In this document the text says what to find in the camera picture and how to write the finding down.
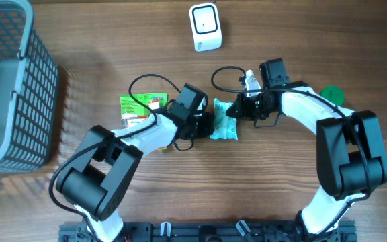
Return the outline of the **pale green wipes packet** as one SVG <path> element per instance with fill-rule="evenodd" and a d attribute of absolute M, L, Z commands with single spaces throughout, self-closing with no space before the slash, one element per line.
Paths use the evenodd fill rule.
<path fill-rule="evenodd" d="M 237 119 L 226 115 L 226 111 L 233 105 L 232 102 L 222 102 L 218 98 L 214 99 L 214 131 L 210 135 L 213 140 L 238 139 Z"/>

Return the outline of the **green snack bag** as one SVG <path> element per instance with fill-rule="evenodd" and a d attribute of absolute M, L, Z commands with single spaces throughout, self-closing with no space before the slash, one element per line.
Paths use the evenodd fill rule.
<path fill-rule="evenodd" d="M 131 116 L 147 116 L 149 118 L 151 115 L 151 111 L 148 106 L 149 101 L 159 99 L 161 107 L 163 107 L 163 105 L 168 101 L 168 95 L 166 93 L 140 93 L 133 94 L 133 96 L 140 103 L 134 101 L 128 94 L 120 96 L 121 118 Z M 148 121 L 148 118 L 144 121 L 147 122 L 147 124 L 141 126 L 140 128 L 147 127 L 151 124 L 151 121 Z"/>

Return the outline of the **green lid spice jar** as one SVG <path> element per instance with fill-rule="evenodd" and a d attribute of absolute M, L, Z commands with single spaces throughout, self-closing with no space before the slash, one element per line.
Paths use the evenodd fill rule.
<path fill-rule="evenodd" d="M 345 102 L 344 92 L 336 86 L 325 87 L 319 95 L 338 106 L 342 106 Z"/>

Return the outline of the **red tube packet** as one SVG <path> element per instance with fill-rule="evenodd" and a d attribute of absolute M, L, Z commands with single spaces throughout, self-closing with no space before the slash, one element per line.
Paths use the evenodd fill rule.
<path fill-rule="evenodd" d="M 159 99 L 149 101 L 148 106 L 152 110 L 156 110 L 161 107 L 161 102 Z"/>

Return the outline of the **white red tissue packet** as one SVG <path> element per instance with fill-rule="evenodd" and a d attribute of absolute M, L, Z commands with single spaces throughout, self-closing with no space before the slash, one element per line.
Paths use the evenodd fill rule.
<path fill-rule="evenodd" d="M 148 117 L 147 116 L 131 116 L 131 117 L 122 117 L 122 128 L 132 128 L 141 122 L 144 122 Z"/>

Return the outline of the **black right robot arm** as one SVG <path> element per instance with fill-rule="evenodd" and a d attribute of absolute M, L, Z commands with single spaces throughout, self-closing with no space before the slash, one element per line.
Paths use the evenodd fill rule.
<path fill-rule="evenodd" d="M 314 198 L 297 215 L 305 240 L 327 238 L 344 214 L 387 183 L 387 155 L 377 115 L 353 111 L 321 97 L 305 82 L 259 88 L 245 84 L 227 109 L 231 118 L 264 120 L 273 112 L 297 120 L 316 136 Z"/>

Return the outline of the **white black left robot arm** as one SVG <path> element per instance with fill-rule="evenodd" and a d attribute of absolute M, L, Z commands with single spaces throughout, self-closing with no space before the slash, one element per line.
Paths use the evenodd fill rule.
<path fill-rule="evenodd" d="M 140 160 L 178 139 L 194 141 L 213 131 L 210 112 L 180 116 L 162 108 L 131 128 L 94 126 L 55 172 L 49 189 L 73 205 L 70 212 L 83 217 L 93 240 L 114 241 L 124 227 L 117 209 Z"/>

